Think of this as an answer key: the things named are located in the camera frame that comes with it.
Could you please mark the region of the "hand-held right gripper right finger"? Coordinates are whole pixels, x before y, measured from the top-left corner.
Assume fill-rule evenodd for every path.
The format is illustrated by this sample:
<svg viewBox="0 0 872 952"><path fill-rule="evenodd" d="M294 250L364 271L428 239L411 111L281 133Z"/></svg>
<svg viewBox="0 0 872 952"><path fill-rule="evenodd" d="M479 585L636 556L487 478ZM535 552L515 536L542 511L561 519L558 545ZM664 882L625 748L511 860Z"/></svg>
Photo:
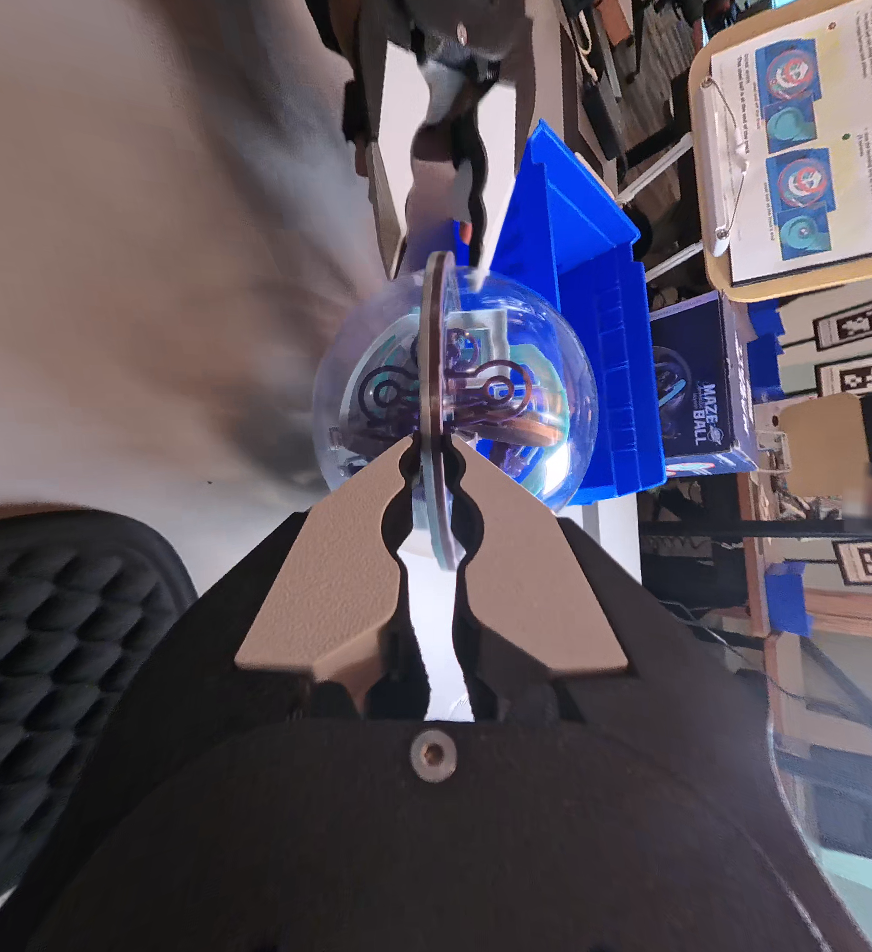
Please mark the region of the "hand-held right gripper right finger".
<svg viewBox="0 0 872 952"><path fill-rule="evenodd" d="M558 518L468 446L449 439L456 571L452 643L471 714L546 705L556 684L628 670Z"/></svg>

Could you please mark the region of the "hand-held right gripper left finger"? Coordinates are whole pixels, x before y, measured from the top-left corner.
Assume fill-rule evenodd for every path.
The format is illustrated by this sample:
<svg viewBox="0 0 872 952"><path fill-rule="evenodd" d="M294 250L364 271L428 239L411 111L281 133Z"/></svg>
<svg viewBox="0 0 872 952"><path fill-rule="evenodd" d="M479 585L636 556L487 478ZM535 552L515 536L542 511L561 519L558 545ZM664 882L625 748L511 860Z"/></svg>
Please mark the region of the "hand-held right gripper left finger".
<svg viewBox="0 0 872 952"><path fill-rule="evenodd" d="M417 719L417 638L399 549L417 438L312 506L235 656L242 670L339 684L371 718Z"/></svg>

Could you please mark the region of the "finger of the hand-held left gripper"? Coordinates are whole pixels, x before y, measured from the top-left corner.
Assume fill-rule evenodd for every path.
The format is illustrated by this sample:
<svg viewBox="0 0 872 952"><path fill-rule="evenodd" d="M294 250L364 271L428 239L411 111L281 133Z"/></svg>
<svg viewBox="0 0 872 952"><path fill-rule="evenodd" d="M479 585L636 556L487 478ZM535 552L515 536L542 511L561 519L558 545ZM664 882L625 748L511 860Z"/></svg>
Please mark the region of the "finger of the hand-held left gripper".
<svg viewBox="0 0 872 952"><path fill-rule="evenodd" d="M346 50L343 132L358 175L369 182L376 240L386 276L402 265L410 192L410 39L353 37Z"/></svg>
<svg viewBox="0 0 872 952"><path fill-rule="evenodd" d="M455 226L468 217L474 268L490 269L517 176L517 93L499 82L474 109L475 157L456 169L448 122L422 127L414 139L414 270L430 254L455 249Z"/></svg>

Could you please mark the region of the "clear maze ball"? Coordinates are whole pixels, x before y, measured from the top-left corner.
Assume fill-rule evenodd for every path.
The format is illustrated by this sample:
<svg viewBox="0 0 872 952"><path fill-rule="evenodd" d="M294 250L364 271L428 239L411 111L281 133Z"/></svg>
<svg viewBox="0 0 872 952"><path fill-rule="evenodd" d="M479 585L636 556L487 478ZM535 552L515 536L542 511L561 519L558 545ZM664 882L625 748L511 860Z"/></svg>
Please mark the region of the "clear maze ball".
<svg viewBox="0 0 872 952"><path fill-rule="evenodd" d="M442 440L459 437L557 513L582 485L598 415L594 373L568 321L519 282L437 251L345 320L316 374L313 443L335 490L419 436L410 523L450 570L463 549Z"/></svg>

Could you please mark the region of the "blue plastic bin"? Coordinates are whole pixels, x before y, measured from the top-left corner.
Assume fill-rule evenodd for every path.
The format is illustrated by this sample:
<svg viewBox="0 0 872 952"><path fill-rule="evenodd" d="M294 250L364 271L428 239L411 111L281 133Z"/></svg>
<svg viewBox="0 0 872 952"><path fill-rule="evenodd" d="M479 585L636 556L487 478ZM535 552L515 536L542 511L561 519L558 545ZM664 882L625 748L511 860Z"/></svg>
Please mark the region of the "blue plastic bin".
<svg viewBox="0 0 872 952"><path fill-rule="evenodd" d="M544 120L529 135L490 269L546 299L593 370L598 425L570 506L662 484L666 461L638 232Z"/></svg>

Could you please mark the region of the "dark blue cardboard box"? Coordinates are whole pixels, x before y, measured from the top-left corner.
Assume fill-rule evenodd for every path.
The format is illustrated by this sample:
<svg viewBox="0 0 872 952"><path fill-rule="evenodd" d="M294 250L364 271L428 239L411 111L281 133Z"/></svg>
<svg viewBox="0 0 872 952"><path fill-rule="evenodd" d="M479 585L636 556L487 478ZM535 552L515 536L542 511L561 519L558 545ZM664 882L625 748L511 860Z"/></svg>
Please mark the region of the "dark blue cardboard box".
<svg viewBox="0 0 872 952"><path fill-rule="evenodd" d="M747 307L710 292L654 313L651 335L668 476L757 470Z"/></svg>

